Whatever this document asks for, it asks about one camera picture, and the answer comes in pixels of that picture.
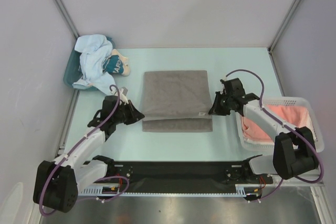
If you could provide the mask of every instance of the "metal floor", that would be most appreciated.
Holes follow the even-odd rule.
[[[310,224],[321,223],[310,187],[283,187],[259,203],[242,198],[120,197],[106,204],[79,202],[40,224]]]

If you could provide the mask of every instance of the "light blue table surface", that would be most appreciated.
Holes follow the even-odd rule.
[[[142,48],[118,49],[129,57],[131,74],[115,75],[119,87],[128,88],[127,94],[141,111],[143,74],[159,70],[207,70],[212,101],[215,91],[222,88],[220,79],[232,70],[243,68],[254,71],[265,82],[265,97],[281,96],[279,85],[266,48]],[[248,73],[235,73],[246,93],[260,95],[259,81]],[[100,91],[81,91],[68,134],[67,152],[79,141],[101,109],[104,94]],[[95,155],[111,157],[116,161],[237,161],[262,152],[242,148],[237,134],[235,115],[213,116],[213,132],[209,133],[148,133],[142,132],[141,122],[120,124],[115,133]]]

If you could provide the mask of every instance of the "folded gray towel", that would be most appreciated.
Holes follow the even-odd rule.
[[[143,92],[143,131],[212,131],[206,71],[146,72]]]

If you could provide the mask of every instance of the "pink towel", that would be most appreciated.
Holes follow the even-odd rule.
[[[311,131],[312,123],[310,120],[308,109],[302,106],[283,106],[283,105],[267,105],[268,109],[272,110],[282,119],[295,125],[296,127],[308,127]],[[241,116],[241,128],[244,137],[258,143],[272,143],[271,138],[254,122]]]

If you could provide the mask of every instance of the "blue cloth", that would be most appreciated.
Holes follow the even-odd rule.
[[[119,55],[112,55],[110,58],[106,59],[103,63],[104,72],[113,73],[123,73],[124,66],[123,62],[120,60]]]
[[[82,78],[73,83],[75,89],[96,87],[106,95],[110,95],[110,85],[115,84],[114,78],[104,72],[103,63],[111,56],[112,43],[104,35],[84,35],[77,39],[75,51],[81,52],[80,67]]]

